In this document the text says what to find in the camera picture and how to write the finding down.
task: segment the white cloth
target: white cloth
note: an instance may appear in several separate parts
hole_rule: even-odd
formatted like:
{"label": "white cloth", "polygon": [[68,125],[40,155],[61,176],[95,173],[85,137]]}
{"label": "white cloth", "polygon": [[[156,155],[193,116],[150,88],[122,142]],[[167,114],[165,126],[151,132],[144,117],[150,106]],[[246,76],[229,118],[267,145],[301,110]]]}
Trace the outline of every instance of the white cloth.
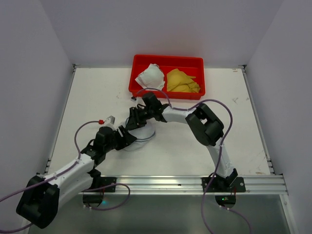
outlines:
{"label": "white cloth", "polygon": [[164,77],[165,75],[157,64],[150,64],[147,69],[137,76],[136,82],[143,88],[161,90],[165,85]]}

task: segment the yellow cloth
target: yellow cloth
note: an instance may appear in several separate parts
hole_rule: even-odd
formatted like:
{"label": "yellow cloth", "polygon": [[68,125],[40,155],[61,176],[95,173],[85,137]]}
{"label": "yellow cloth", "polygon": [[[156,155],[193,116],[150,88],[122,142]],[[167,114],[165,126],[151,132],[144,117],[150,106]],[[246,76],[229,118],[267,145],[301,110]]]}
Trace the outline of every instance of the yellow cloth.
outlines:
{"label": "yellow cloth", "polygon": [[194,78],[176,68],[167,74],[167,91],[198,93],[200,87]]}

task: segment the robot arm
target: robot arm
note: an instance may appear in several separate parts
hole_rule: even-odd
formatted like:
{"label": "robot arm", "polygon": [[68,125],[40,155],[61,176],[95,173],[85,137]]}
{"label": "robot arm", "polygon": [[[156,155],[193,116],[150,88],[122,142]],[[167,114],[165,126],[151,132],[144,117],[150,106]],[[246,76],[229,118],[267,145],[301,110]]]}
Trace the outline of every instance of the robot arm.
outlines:
{"label": "robot arm", "polygon": [[[196,111],[199,112],[199,110],[200,110],[201,112],[204,113],[206,107],[207,106],[205,104],[203,104],[203,105],[199,106]],[[168,106],[163,111],[162,115],[167,122],[178,122],[178,123],[188,124],[191,127],[191,130],[193,131],[197,140],[207,147],[207,149],[210,153],[210,156],[213,159],[214,165],[216,166],[218,159],[219,159],[220,142],[221,142],[222,138],[220,137],[219,140],[217,140],[216,142],[212,142],[211,140],[205,140],[204,139],[205,137],[207,137],[207,134],[209,134],[209,132],[201,131],[201,129],[206,130],[207,128],[204,128],[205,124],[202,123],[201,120],[199,119],[199,117],[196,116],[196,111],[178,111],[178,110],[174,110],[170,106]],[[214,114],[212,112],[209,112],[209,110],[207,111],[207,113],[208,114],[206,115],[205,120],[207,118],[212,119],[210,117],[210,115],[213,115],[214,119],[217,119],[217,117],[214,116]],[[217,131],[220,131],[220,128],[223,128],[223,124],[219,119],[218,119],[218,121],[219,122],[216,122],[214,127],[218,129]],[[232,165],[230,158],[228,156],[228,153],[226,151],[226,148],[223,145],[222,158],[221,158],[218,170],[217,170],[217,174],[223,178],[226,178],[226,177],[231,176],[233,171],[234,171],[234,166]]]}
{"label": "robot arm", "polygon": [[[36,185],[44,180],[49,181],[25,191],[17,206],[17,213],[39,228],[47,227],[55,218],[58,209],[68,200],[90,187],[100,187],[97,184],[100,172],[95,168],[103,162],[109,151],[121,150],[135,142],[137,138],[129,131],[144,127],[146,121],[151,118],[161,122],[188,124],[196,139],[209,150],[214,164],[217,164],[224,125],[207,105],[201,104],[194,111],[178,111],[168,104],[161,104],[151,92],[143,96],[143,101],[145,106],[130,108],[129,120],[125,127],[119,126],[115,129],[115,118],[107,118],[95,139],[81,151],[80,158],[76,158],[58,172],[43,178],[35,176],[30,179],[27,186]],[[56,177],[75,162],[74,168]],[[226,187],[230,186],[236,177],[236,169],[232,166],[223,146],[215,180]]]}

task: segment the wire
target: wire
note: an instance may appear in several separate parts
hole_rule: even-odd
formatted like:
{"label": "wire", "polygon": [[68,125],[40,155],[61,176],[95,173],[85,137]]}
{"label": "wire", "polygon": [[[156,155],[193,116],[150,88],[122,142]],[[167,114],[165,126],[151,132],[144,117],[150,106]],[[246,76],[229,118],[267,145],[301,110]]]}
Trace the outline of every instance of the wire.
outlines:
{"label": "wire", "polygon": [[119,203],[116,206],[109,207],[109,208],[98,208],[98,207],[91,207],[91,206],[88,206],[88,207],[91,210],[96,210],[96,211],[110,211],[110,210],[116,209],[116,208],[122,206],[123,204],[125,204],[128,201],[129,197],[130,197],[130,188],[126,184],[115,183],[115,184],[106,185],[106,186],[103,186],[103,187],[100,187],[100,188],[96,188],[96,189],[87,189],[87,190],[84,190],[84,192],[93,192],[93,191],[97,191],[97,190],[101,190],[101,189],[107,189],[107,188],[110,188],[110,187],[113,187],[113,186],[117,186],[117,185],[124,186],[124,187],[126,187],[128,189],[128,195],[127,195],[126,199],[124,199],[123,202]]}
{"label": "wire", "polygon": [[[89,122],[84,123],[83,125],[81,125],[81,126],[77,129],[77,131],[76,131],[76,133],[75,133],[75,136],[74,136],[74,143],[75,143],[75,147],[76,147],[76,149],[77,149],[77,151],[78,151],[78,159],[81,158],[81,152],[80,152],[80,148],[79,148],[79,146],[78,146],[78,144],[77,144],[77,135],[78,135],[78,132],[79,132],[84,126],[86,126],[87,124],[90,124],[90,123],[99,123],[99,124],[103,124],[104,122],[103,122],[103,120],[99,120],[99,121],[89,121]],[[40,185],[42,185],[42,184],[48,183],[48,182],[50,182],[51,180],[54,180],[56,177],[59,177],[59,176],[65,174],[65,173],[67,173],[68,171],[70,171],[71,169],[73,169],[77,164],[78,164],[78,162],[75,161],[69,168],[67,168],[67,169],[65,169],[64,171],[58,173],[56,176],[51,177],[50,179],[46,179],[46,180],[44,180],[44,181],[42,181],[42,182],[39,182],[38,184],[34,184],[34,185],[31,185],[31,186],[28,186],[28,187],[26,187],[26,188],[17,190],[17,191],[15,191],[15,192],[13,192],[13,193],[7,195],[7,196],[4,196],[4,197],[0,198],[0,202],[3,202],[3,201],[5,201],[6,199],[8,199],[8,198],[10,198],[10,197],[12,197],[12,196],[14,196],[14,195],[16,195],[16,194],[25,192],[25,191],[27,191],[27,190],[33,189],[33,188],[35,188],[35,187],[38,187],[38,186],[40,186]],[[7,231],[7,230],[1,230],[1,229],[0,229],[0,233],[5,233],[5,234],[7,234],[7,233],[17,233],[17,232],[19,232],[19,231],[22,231],[22,230],[25,230],[25,229],[29,228],[31,225],[33,225],[33,224],[30,223],[30,224],[28,224],[28,225],[26,225],[26,226],[24,226],[24,227],[22,227],[22,228],[18,228],[18,229],[14,229],[14,230],[8,230],[8,231]]]}
{"label": "wire", "polygon": [[[202,104],[202,103],[204,103],[204,102],[212,101],[212,102],[216,102],[216,103],[222,105],[222,106],[227,110],[227,112],[229,113],[229,116],[230,116],[230,125],[229,125],[229,128],[226,130],[226,132],[225,132],[223,138],[222,138],[221,141],[220,141],[220,149],[219,149],[218,162],[217,162],[217,164],[216,164],[216,166],[215,166],[215,170],[214,170],[214,172],[213,172],[212,178],[209,180],[209,182],[208,182],[208,184],[207,184],[207,186],[206,186],[206,188],[205,188],[205,190],[204,190],[204,194],[203,194],[203,197],[202,197],[202,200],[201,200],[201,207],[200,207],[200,210],[201,210],[201,217],[202,217],[202,219],[203,219],[203,221],[204,221],[204,224],[205,224],[206,228],[208,229],[208,231],[209,231],[211,234],[214,234],[213,230],[209,227],[209,225],[208,225],[208,223],[207,223],[207,221],[206,221],[205,214],[204,214],[205,196],[206,196],[206,192],[207,192],[209,186],[211,185],[211,183],[213,182],[213,180],[214,180],[214,178],[215,178],[215,175],[216,175],[216,172],[217,172],[217,170],[218,170],[218,167],[219,167],[219,164],[220,164],[220,161],[221,161],[221,157],[222,157],[222,146],[223,146],[223,142],[224,142],[225,138],[227,137],[227,135],[228,135],[228,133],[229,133],[229,131],[231,130],[232,125],[233,125],[233,115],[232,115],[232,112],[231,112],[231,110],[230,110],[223,102],[221,102],[221,101],[219,101],[219,100],[215,100],[215,99],[205,99],[205,100],[202,100],[202,101],[200,101],[199,103],[195,104],[194,106],[192,106],[191,108],[188,108],[188,109],[185,109],[185,108],[176,108],[176,107],[173,107],[173,106],[172,106],[168,95],[167,95],[165,92],[163,92],[162,90],[160,90],[160,89],[155,89],[155,88],[144,88],[144,89],[141,89],[140,91],[138,91],[136,94],[139,94],[139,93],[142,92],[143,90],[156,90],[156,91],[161,92],[161,93],[166,97],[166,99],[168,100],[169,106],[170,106],[172,109],[177,110],[177,111],[189,111],[189,110],[192,110],[192,109],[196,108],[197,106],[199,106],[200,104]],[[233,213],[235,213],[235,214],[237,214],[237,215],[239,215],[239,216],[241,216],[241,217],[247,222],[247,224],[248,224],[249,233],[250,233],[250,234],[252,233],[251,225],[250,225],[249,221],[247,220],[247,218],[246,218],[243,214],[241,214],[241,213],[239,213],[239,212],[237,212],[237,211],[234,211],[234,210],[232,210],[232,209],[228,209],[228,208],[226,208],[226,209],[229,210],[229,211],[231,211],[231,212],[233,212]]]}

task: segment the crumpled towel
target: crumpled towel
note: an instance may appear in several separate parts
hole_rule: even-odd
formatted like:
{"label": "crumpled towel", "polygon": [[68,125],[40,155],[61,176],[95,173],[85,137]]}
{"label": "crumpled towel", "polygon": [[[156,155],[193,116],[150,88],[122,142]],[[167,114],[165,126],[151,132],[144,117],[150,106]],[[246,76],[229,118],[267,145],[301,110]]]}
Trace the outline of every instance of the crumpled towel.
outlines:
{"label": "crumpled towel", "polygon": [[173,69],[167,74],[167,91],[199,93],[200,87],[193,80],[195,77],[188,76],[179,69]]}
{"label": "crumpled towel", "polygon": [[155,88],[162,90],[165,86],[164,77],[165,75],[159,69],[157,64],[150,64],[148,68],[137,76],[136,82],[143,88]]}

